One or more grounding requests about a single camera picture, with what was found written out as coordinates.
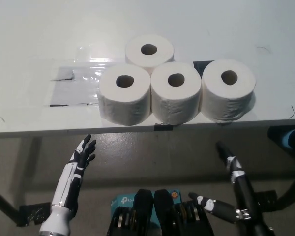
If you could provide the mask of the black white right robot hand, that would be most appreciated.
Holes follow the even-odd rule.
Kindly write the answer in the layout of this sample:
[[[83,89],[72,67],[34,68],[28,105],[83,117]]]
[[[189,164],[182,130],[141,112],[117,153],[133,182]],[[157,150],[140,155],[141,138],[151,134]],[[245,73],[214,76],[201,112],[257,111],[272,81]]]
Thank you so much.
[[[190,192],[188,196],[209,214],[235,224],[240,236],[275,235],[264,221],[256,193],[238,158],[221,141],[216,143],[216,149],[229,173],[237,206],[195,192]]]

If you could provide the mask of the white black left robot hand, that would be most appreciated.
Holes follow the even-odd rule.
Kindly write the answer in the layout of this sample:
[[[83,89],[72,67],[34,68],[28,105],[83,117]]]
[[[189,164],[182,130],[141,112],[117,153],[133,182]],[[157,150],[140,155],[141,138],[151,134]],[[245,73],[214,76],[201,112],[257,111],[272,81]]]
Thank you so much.
[[[68,163],[64,166],[52,200],[53,206],[69,209],[74,217],[78,210],[78,197],[84,172],[95,159],[96,140],[88,134],[75,148]]]

